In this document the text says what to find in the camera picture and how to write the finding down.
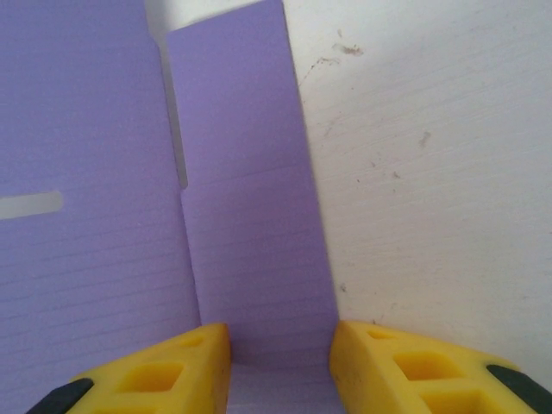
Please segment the purple strip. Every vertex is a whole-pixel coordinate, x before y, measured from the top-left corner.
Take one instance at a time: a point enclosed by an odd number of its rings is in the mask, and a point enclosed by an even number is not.
[[[327,368],[336,300],[282,3],[168,44],[199,311],[229,324],[246,369],[232,373],[229,412],[342,412]]]

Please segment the white surface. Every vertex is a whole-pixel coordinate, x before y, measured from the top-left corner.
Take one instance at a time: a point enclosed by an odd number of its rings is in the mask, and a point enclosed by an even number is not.
[[[243,3],[147,0],[158,39]],[[552,388],[552,4],[285,5],[342,318]]]

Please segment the stain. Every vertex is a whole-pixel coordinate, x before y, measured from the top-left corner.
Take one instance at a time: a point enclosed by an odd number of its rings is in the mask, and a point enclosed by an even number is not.
[[[336,43],[332,49],[337,50],[338,52],[350,54],[351,56],[362,56],[364,51],[358,47],[358,45],[353,45],[352,47],[342,45],[341,43]]]
[[[430,138],[431,138],[431,133],[428,131],[425,131],[423,133],[422,139],[418,142],[418,144],[420,144],[421,149],[424,149],[428,145],[428,141],[430,140]]]
[[[332,65],[339,65],[342,62],[338,58],[320,58],[317,63],[318,64],[326,63],[329,66],[332,66]]]
[[[311,75],[311,72],[317,66],[322,65],[322,64],[325,64],[325,65],[328,65],[328,66],[333,66],[333,65],[339,65],[340,63],[342,63],[342,62],[338,58],[324,58],[323,56],[321,56],[320,58],[318,58],[318,60],[316,62],[314,62],[310,66],[310,69],[307,71],[307,73],[303,76],[301,81],[298,83],[298,86],[301,86],[303,84],[303,82],[305,80],[307,80],[307,78]]]
[[[324,131],[324,138],[329,135],[331,130],[335,127],[337,121],[339,121],[339,116],[336,119],[334,119],[333,121],[330,121],[330,123],[328,124],[328,127]]]

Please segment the purple plastic panel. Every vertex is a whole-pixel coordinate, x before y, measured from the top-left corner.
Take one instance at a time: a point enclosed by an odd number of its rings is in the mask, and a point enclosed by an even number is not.
[[[157,47],[143,2],[3,2],[0,411],[198,326]]]
[[[168,45],[200,316],[229,324],[241,364],[229,412],[342,412],[327,368],[336,300],[282,3],[177,30]]]

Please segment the black rubber tip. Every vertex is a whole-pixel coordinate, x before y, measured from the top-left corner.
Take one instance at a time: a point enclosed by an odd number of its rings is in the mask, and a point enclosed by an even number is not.
[[[529,376],[500,365],[488,365],[486,369],[537,414],[552,414],[552,394]]]
[[[92,387],[90,378],[77,379],[52,390],[27,414],[66,414]]]

